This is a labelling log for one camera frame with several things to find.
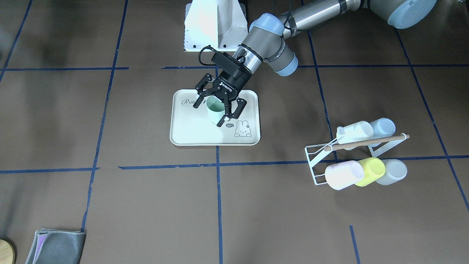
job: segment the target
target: white tray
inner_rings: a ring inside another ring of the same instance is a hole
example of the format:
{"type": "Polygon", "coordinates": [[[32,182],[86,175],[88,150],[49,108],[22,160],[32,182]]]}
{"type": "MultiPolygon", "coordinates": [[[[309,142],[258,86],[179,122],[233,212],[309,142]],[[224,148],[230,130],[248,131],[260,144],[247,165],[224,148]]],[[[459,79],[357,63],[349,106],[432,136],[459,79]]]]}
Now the white tray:
{"type": "Polygon", "coordinates": [[[247,104],[238,119],[217,127],[208,119],[205,100],[195,109],[195,89],[183,89],[173,96],[169,139],[176,146],[252,146],[261,139],[259,100],[251,90],[242,90],[239,97],[247,104]]]}

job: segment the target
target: rabbit illustration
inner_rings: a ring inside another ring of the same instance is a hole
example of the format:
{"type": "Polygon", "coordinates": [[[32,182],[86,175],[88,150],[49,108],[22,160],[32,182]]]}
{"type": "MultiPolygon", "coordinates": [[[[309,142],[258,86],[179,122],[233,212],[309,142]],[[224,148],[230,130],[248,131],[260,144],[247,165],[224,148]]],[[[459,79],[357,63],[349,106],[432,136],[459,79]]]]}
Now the rabbit illustration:
{"type": "Polygon", "coordinates": [[[249,128],[248,121],[238,121],[236,122],[236,129],[234,131],[235,137],[250,137],[251,129],[249,128]]]}

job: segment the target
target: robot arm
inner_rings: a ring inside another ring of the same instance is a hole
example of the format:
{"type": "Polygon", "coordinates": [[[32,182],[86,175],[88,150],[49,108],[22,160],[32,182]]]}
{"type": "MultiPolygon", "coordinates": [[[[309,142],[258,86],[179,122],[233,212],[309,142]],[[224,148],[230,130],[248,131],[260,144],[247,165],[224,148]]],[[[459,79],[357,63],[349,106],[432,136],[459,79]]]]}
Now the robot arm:
{"type": "Polygon", "coordinates": [[[214,95],[225,104],[225,115],[217,126],[225,120],[237,119],[246,106],[246,100],[239,98],[252,74],[262,62],[266,62],[281,76],[292,74],[297,66],[296,55],[288,48],[285,39],[325,22],[347,11],[369,8],[396,28],[410,27],[423,19],[433,8],[436,0],[314,0],[293,11],[283,13],[279,18],[272,14],[262,14],[251,26],[246,38],[233,56],[216,51],[212,62],[223,71],[214,79],[206,74],[195,87],[199,95],[194,108],[198,108],[203,98],[214,95]],[[212,83],[212,88],[205,87],[212,83]],[[234,112],[231,104],[237,102],[234,112]]]}

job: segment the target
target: wooden dowel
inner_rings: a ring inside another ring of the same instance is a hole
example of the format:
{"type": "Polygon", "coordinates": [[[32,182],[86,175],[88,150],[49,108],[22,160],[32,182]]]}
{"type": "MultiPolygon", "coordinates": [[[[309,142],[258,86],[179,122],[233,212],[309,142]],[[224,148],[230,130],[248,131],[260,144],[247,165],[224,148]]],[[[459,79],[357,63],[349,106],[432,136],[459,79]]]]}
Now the wooden dowel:
{"type": "Polygon", "coordinates": [[[331,151],[331,150],[339,150],[339,149],[344,149],[344,148],[354,148],[354,147],[359,147],[359,146],[367,146],[371,144],[379,144],[379,143],[384,143],[384,142],[390,142],[394,140],[405,140],[410,138],[409,134],[400,134],[399,136],[391,136],[391,137],[386,137],[386,138],[380,138],[380,139],[373,139],[373,140],[363,140],[363,141],[358,141],[358,142],[350,142],[350,143],[345,143],[345,144],[335,144],[332,146],[327,146],[324,148],[325,151],[331,151]]]}

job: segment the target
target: yellow cup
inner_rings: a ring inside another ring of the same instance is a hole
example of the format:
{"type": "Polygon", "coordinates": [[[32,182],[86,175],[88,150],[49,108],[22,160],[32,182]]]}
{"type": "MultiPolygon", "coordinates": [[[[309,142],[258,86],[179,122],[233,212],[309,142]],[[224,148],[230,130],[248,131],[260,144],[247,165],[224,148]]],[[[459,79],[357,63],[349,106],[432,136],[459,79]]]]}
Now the yellow cup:
{"type": "Polygon", "coordinates": [[[360,187],[365,187],[373,181],[381,178],[386,172],[386,166],[384,163],[375,157],[360,160],[358,163],[360,163],[365,171],[365,177],[361,181],[355,183],[355,185],[360,187]]]}

